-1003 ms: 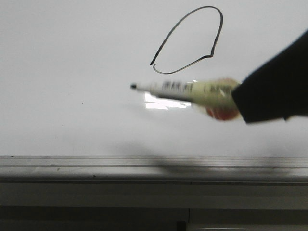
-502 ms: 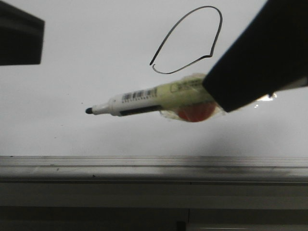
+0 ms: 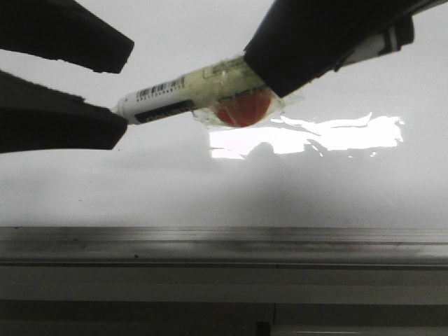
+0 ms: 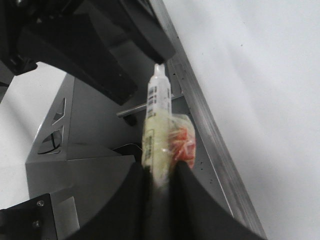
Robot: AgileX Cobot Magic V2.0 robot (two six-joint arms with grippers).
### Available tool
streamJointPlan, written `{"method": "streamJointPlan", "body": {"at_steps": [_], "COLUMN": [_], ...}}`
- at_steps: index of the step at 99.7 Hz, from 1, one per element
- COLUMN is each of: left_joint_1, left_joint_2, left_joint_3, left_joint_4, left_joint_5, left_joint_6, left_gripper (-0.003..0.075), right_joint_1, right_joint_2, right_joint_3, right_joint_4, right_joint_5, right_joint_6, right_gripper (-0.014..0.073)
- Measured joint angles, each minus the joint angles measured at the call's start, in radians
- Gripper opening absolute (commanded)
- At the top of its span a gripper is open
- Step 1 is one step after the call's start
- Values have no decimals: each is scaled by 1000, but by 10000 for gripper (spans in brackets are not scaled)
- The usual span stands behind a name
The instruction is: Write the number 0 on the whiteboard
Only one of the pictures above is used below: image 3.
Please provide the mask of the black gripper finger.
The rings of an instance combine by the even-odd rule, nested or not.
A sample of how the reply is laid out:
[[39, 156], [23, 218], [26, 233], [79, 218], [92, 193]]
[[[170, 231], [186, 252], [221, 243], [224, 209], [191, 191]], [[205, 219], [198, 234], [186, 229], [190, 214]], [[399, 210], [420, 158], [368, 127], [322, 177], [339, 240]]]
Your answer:
[[2, 1], [1, 49], [118, 74], [134, 42], [76, 1]]
[[414, 15], [441, 1], [275, 1], [244, 51], [277, 96], [414, 41]]
[[110, 150], [126, 130], [126, 119], [107, 108], [1, 72], [2, 153]]

